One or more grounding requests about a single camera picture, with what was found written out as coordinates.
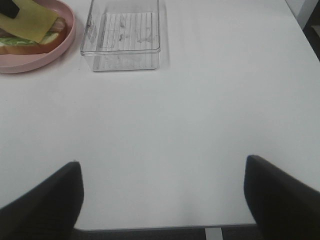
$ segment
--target white wall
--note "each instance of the white wall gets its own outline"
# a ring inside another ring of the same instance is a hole
[[[300,27],[303,29],[319,0],[286,0]]]

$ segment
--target table surface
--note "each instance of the table surface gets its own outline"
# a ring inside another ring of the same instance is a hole
[[[320,190],[320,65],[284,0],[161,0],[160,68],[90,71],[71,48],[0,75],[0,207],[69,161],[77,228],[250,224],[246,157]]]

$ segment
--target plastic tray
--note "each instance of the plastic tray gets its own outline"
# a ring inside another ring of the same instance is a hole
[[[159,0],[92,0],[80,48],[92,71],[159,67]]]

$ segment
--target black object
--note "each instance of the black object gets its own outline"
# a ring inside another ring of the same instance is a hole
[[[67,240],[83,200],[80,164],[69,162],[0,209],[0,240]]]
[[[264,239],[320,239],[320,193],[259,156],[247,157],[244,195]]]
[[[222,227],[223,240],[264,240],[256,225]]]
[[[0,14],[14,19],[19,10],[19,7],[12,0],[0,0]]]
[[[206,240],[206,231],[204,228],[125,231],[83,231],[74,229],[70,240]]]

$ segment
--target bread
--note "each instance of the bread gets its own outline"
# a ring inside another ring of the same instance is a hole
[[[58,31],[48,31],[41,42],[26,40],[16,36],[0,37],[0,54],[43,54],[49,53],[58,47],[66,38],[67,24],[61,17],[57,19]]]

